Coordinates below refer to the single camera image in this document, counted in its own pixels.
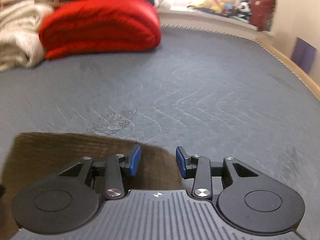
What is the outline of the brown corduroy pants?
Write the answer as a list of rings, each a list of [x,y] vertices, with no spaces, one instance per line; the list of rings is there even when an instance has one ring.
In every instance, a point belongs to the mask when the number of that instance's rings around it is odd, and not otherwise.
[[[1,239],[10,239],[18,227],[11,215],[11,203],[18,191],[63,169],[82,157],[95,160],[118,153],[127,154],[135,141],[85,134],[21,133],[15,137],[1,172],[5,194],[1,198]],[[141,143],[142,158],[137,174],[125,180],[128,189],[181,190],[182,178],[173,154]]]

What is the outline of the grey quilted mattress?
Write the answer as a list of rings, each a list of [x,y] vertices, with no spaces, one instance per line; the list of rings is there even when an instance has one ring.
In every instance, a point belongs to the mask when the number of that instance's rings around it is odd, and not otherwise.
[[[1,74],[1,161],[22,132],[87,133],[218,161],[233,156],[298,191],[319,239],[319,100],[254,41],[164,27],[146,53],[71,56]]]

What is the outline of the purple box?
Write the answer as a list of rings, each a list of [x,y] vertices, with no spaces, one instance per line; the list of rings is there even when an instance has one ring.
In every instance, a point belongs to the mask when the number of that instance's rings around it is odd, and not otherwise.
[[[304,72],[311,70],[317,49],[301,38],[296,38],[295,46],[291,54],[291,61],[298,65]]]

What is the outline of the red folded blanket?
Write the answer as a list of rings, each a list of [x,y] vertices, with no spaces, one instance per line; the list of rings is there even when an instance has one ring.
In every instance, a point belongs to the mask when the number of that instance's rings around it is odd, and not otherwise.
[[[39,29],[47,60],[154,49],[161,42],[156,8],[147,0],[78,0],[56,9]]]

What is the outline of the cream folded blanket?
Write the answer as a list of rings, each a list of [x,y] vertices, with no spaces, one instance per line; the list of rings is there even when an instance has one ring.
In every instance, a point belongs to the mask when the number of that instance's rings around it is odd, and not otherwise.
[[[46,51],[39,39],[43,20],[54,9],[35,0],[16,3],[1,11],[1,71],[15,67],[33,68]]]

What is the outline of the panda plush toy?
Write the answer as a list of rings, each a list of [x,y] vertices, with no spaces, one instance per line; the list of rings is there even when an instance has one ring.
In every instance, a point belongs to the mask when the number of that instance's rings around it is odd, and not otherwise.
[[[248,2],[241,2],[236,7],[237,12],[240,14],[248,15],[251,13],[251,6]]]

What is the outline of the yellow plush toy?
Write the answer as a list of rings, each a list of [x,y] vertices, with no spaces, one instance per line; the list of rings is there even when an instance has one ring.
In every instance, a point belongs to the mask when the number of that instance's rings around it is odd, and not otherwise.
[[[236,0],[205,0],[199,6],[221,14],[225,9],[232,9],[235,2]]]

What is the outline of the dark red cushion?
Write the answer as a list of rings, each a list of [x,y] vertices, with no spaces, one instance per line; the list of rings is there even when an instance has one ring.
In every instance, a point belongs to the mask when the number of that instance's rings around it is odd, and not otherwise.
[[[264,31],[267,21],[273,17],[276,0],[249,0],[249,5],[252,13],[249,23],[258,31]]]

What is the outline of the wooden bed frame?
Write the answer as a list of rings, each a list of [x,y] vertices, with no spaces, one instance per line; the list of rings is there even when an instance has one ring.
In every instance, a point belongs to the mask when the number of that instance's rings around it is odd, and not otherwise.
[[[281,53],[279,50],[274,48],[270,44],[270,42],[267,42],[263,38],[251,39],[244,36],[227,33],[224,31],[204,29],[199,27],[189,27],[189,26],[176,25],[176,24],[161,24],[161,27],[171,28],[171,29],[196,30],[196,31],[202,31],[206,33],[216,33],[216,34],[234,36],[234,37],[252,41],[258,44],[261,48],[263,48],[270,55],[275,57],[280,63],[282,63],[287,69],[289,69],[300,80],[300,82],[303,83],[304,86],[308,88],[308,90],[310,90],[310,92],[317,98],[317,100],[319,100],[319,95],[320,95],[319,85],[306,72],[304,72],[297,64],[295,64],[291,59],[289,59],[286,55]]]

